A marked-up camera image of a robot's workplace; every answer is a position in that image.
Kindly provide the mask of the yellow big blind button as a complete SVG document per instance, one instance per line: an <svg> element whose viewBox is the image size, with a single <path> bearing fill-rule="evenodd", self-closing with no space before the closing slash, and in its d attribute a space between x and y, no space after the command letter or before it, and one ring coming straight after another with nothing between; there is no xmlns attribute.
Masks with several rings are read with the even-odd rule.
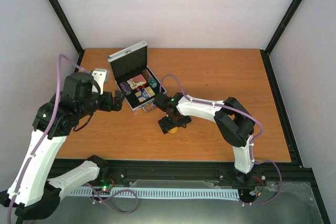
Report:
<svg viewBox="0 0 336 224"><path fill-rule="evenodd" d="M177 127L174 127L174 128L172 128L172 129L168 130L168 132L171 133L171 134L174 134L174 133L177 132L177 130L178 130L178 128L177 128Z"/></svg>

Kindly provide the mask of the aluminium poker case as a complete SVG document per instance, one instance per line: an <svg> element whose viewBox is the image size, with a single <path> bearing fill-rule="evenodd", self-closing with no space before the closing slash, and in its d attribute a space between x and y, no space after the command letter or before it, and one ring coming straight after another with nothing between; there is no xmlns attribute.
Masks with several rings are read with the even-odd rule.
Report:
<svg viewBox="0 0 336 224"><path fill-rule="evenodd" d="M166 93L166 89L148 66L147 42L141 41L113 53L107 56L107 61L131 110L153 110L154 98L160 92Z"/></svg>

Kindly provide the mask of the red playing card deck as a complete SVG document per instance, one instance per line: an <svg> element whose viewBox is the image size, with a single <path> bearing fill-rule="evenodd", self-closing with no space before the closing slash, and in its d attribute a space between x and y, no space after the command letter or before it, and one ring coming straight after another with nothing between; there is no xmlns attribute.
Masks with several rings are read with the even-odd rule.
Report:
<svg viewBox="0 0 336 224"><path fill-rule="evenodd" d="M143 86L147 83L145 77L142 75L142 74L139 74L133 78L130 78L128 81L127 81L129 87L134 90L134 89L137 89L138 87L140 86Z"/></svg>

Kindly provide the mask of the yellow card box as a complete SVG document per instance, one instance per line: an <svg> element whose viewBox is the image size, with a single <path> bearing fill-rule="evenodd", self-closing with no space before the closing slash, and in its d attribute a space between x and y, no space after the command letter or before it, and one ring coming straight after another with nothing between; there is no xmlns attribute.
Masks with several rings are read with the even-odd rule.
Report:
<svg viewBox="0 0 336 224"><path fill-rule="evenodd" d="M135 93L136 98L139 102L144 102L151 97L155 96L155 92L152 90L151 87L145 87L145 88L138 88Z"/></svg>

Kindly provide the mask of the blue chip stack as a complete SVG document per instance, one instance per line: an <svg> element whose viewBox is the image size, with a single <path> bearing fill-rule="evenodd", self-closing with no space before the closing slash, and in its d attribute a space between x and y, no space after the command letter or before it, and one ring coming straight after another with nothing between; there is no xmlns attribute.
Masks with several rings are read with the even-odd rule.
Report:
<svg viewBox="0 0 336 224"><path fill-rule="evenodd" d="M155 80L153 77L151 77L151 78L148 79L148 83L149 83L150 85L152 85L152 84L156 84L156 80Z"/></svg>
<svg viewBox="0 0 336 224"><path fill-rule="evenodd" d="M151 88L156 88L158 86L158 83L156 81L151 81L150 86Z"/></svg>

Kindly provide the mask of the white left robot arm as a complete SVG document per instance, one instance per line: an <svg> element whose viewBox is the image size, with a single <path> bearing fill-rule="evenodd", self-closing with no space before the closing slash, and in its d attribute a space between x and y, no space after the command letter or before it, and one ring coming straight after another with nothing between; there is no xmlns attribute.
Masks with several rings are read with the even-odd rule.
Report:
<svg viewBox="0 0 336 224"><path fill-rule="evenodd" d="M124 92L104 91L106 74L75 72L67 76L64 87L41 106L33 121L31 141L17 177L1 192L1 205L14 209L17 223L48 218L61 200L77 187L109 177L105 159L92 155L78 167L55 178L48 178L60 147L71 132L82 130L79 121L96 111L120 111Z"/></svg>

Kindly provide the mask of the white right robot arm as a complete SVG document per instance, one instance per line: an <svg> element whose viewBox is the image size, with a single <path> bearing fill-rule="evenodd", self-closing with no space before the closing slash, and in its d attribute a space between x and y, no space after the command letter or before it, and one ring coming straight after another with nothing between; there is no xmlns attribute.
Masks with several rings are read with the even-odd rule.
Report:
<svg viewBox="0 0 336 224"><path fill-rule="evenodd" d="M173 97L159 93L154 104L166 116L158 121L164 134L186 128L191 117L215 123L223 139L233 147L234 172L232 177L241 184L247 184L253 177L254 160L251 157L251 140L255 122L245 108L233 97L226 101L196 99L178 92Z"/></svg>

